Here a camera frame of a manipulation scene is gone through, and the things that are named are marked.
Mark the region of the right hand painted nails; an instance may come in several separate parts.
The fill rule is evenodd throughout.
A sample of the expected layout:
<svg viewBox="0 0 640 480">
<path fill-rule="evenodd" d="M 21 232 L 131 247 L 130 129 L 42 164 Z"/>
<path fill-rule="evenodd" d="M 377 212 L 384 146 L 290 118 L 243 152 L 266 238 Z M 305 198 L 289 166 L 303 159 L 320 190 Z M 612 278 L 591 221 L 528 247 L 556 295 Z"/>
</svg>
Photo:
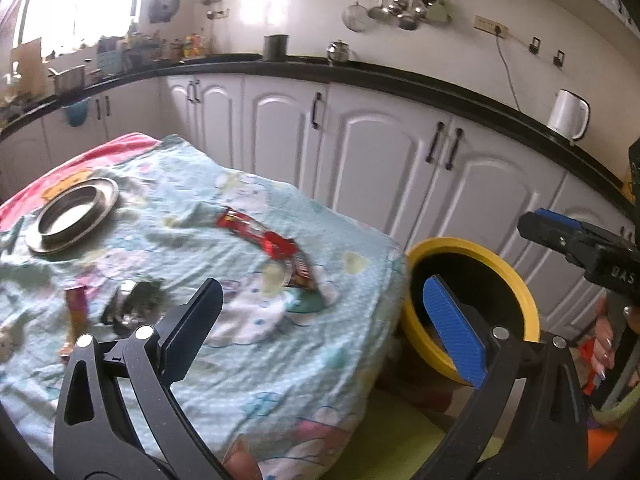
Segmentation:
<svg viewBox="0 0 640 480">
<path fill-rule="evenodd" d="M 594 326 L 594 343 L 591 356 L 591 367 L 600 379 L 605 379 L 606 372 L 615 364 L 613 349 L 614 330 L 608 319 L 608 302 L 602 296 L 596 303 L 596 325 Z M 627 325 L 639 335 L 639 308 L 635 306 L 624 309 Z M 628 386 L 634 387 L 639 382 L 639 365 L 631 376 Z"/>
</svg>

